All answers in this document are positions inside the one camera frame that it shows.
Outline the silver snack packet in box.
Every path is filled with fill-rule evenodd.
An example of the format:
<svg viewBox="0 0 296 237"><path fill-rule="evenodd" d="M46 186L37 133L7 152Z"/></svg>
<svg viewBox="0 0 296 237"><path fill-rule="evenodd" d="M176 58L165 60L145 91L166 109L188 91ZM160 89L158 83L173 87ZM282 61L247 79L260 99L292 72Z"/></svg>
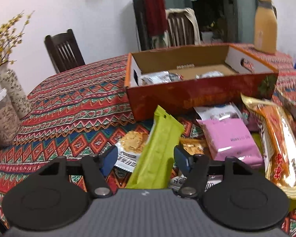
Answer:
<svg viewBox="0 0 296 237"><path fill-rule="evenodd" d="M165 84L169 82L177 82L183 80L183 77L176 73L171 73L169 71L161 71L148 73L141 76L141 85L156 85Z"/></svg>

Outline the red hanging garment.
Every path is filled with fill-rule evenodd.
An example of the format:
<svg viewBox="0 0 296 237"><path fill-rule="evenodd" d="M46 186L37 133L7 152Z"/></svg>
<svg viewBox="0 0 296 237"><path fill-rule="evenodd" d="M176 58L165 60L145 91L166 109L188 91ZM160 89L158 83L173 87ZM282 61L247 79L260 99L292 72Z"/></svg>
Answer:
<svg viewBox="0 0 296 237"><path fill-rule="evenodd" d="M154 49L167 47L168 23L164 0L144 0L144 6L146 25L152 47Z"/></svg>

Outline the yellow flower branches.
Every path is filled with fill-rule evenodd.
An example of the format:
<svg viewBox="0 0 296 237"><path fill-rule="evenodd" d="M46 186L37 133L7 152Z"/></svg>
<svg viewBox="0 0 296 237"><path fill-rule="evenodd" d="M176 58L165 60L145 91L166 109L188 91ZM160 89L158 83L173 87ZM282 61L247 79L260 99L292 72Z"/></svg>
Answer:
<svg viewBox="0 0 296 237"><path fill-rule="evenodd" d="M25 17L24 11L9 19L6 23L0 25L0 67L5 64L13 65L16 60L11 59L13 50L23 42L24 31L34 11L26 15L26 19L21 29L17 29L19 22Z"/></svg>

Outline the orange gold snack bag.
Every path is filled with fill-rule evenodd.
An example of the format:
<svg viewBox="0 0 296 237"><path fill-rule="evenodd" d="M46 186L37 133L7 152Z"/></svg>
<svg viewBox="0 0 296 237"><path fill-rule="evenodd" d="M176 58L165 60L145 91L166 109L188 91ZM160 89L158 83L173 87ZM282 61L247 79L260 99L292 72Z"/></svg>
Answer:
<svg viewBox="0 0 296 237"><path fill-rule="evenodd" d="M261 125L266 178L290 199L296 199L296 138L284 109L268 100L241 95L242 102Z"/></svg>

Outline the green snack bar packet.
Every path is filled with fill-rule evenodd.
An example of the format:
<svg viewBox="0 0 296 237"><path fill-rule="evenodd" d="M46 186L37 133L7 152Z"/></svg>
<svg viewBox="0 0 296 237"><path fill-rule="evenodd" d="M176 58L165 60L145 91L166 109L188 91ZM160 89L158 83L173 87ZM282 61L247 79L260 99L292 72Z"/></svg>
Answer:
<svg viewBox="0 0 296 237"><path fill-rule="evenodd" d="M183 132L184 126L157 106L148 140L126 188L167 188L174 164L174 148L179 144Z"/></svg>

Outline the wooden chair with cloth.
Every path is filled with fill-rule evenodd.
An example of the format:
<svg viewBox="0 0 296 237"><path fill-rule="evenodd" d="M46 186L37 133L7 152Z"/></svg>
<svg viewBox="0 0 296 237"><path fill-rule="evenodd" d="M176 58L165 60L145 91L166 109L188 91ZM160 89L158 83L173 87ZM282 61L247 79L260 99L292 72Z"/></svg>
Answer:
<svg viewBox="0 0 296 237"><path fill-rule="evenodd" d="M166 19L169 47L201 44L198 23L193 9L168 9L166 10Z"/></svg>

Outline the patterned red tablecloth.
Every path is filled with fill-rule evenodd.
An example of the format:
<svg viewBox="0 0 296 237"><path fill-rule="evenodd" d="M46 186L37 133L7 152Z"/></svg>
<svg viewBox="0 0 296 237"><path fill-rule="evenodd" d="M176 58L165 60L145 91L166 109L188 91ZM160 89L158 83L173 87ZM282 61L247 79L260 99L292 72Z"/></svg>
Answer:
<svg viewBox="0 0 296 237"><path fill-rule="evenodd" d="M253 44L238 44L279 70L277 86L296 98L292 57L266 55ZM58 156L79 159L102 153L129 131L151 130L153 121L135 122L124 79L128 55L109 58L53 75L29 95L32 112L23 119L13 144L0 149L0 221L9 227L1 208L5 194L32 172ZM296 209L282 229L296 236Z"/></svg>

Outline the beige woven basket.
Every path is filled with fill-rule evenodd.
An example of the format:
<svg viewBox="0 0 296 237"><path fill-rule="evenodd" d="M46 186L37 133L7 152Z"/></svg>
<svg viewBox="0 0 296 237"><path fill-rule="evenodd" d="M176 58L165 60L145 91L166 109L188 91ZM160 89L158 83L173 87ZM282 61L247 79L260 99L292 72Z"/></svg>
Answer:
<svg viewBox="0 0 296 237"><path fill-rule="evenodd" d="M12 144L21 121L11 102L0 102L0 148Z"/></svg>

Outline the dark wooden chair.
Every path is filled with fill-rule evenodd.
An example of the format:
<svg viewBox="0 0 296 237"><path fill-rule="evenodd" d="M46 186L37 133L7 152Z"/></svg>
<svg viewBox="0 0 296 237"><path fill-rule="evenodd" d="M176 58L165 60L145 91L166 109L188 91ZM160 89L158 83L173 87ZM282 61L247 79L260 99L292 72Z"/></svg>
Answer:
<svg viewBox="0 0 296 237"><path fill-rule="evenodd" d="M56 73L85 65L72 29L45 36L44 44Z"/></svg>

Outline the pink snack packet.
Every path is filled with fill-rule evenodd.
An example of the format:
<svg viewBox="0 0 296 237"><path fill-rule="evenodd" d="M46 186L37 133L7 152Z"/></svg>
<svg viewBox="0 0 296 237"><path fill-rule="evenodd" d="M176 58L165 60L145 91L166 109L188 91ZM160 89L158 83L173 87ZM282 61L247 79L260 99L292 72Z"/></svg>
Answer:
<svg viewBox="0 0 296 237"><path fill-rule="evenodd" d="M212 159L224 161L227 157L236 157L253 168L262 166L260 150L242 119L208 119L197 122L203 130Z"/></svg>

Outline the floral ceramic vase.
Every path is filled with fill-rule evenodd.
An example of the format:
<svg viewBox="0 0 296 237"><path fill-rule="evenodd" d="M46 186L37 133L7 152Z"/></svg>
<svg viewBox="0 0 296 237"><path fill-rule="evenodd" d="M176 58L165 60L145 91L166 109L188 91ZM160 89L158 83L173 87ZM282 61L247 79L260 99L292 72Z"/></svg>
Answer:
<svg viewBox="0 0 296 237"><path fill-rule="evenodd" d="M16 73L4 63L0 67L0 85L5 88L11 100L11 103L20 119L26 117L32 110L29 102Z"/></svg>

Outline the yellow thermos jug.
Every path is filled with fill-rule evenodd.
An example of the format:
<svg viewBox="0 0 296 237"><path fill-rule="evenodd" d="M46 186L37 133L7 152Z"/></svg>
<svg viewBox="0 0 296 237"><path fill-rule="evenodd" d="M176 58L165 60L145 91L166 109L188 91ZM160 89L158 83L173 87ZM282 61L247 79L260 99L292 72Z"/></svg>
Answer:
<svg viewBox="0 0 296 237"><path fill-rule="evenodd" d="M276 53L277 11L272 0L258 0L255 14L255 49L266 54Z"/></svg>

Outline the orange cracker packet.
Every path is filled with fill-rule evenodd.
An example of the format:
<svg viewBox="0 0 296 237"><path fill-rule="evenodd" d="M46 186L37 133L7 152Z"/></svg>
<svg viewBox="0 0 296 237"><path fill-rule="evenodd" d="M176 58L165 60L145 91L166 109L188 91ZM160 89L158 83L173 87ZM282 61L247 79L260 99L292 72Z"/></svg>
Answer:
<svg viewBox="0 0 296 237"><path fill-rule="evenodd" d="M205 140L180 138L180 145L190 155L194 154L206 154L209 151L208 145Z"/></svg>

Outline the orange cardboard box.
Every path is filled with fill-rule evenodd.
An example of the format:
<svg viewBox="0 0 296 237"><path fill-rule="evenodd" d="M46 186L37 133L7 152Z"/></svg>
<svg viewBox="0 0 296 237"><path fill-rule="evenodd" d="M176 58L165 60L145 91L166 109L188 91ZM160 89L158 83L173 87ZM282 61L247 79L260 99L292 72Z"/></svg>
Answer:
<svg viewBox="0 0 296 237"><path fill-rule="evenodd" d="M141 76L169 71L183 80L141 85ZM196 79L219 71L221 77ZM241 95L271 99L279 71L236 44L187 45L128 55L125 88L136 121L153 118L157 106L184 115L198 106L241 102Z"/></svg>

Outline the white cracker snack packet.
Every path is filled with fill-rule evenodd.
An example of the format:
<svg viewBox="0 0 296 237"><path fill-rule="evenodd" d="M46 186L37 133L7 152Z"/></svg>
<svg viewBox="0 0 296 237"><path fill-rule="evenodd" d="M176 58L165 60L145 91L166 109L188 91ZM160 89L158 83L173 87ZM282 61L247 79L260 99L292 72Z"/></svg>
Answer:
<svg viewBox="0 0 296 237"><path fill-rule="evenodd" d="M116 143L118 150L115 166L133 172L143 152L149 135L136 131L129 131Z"/></svg>

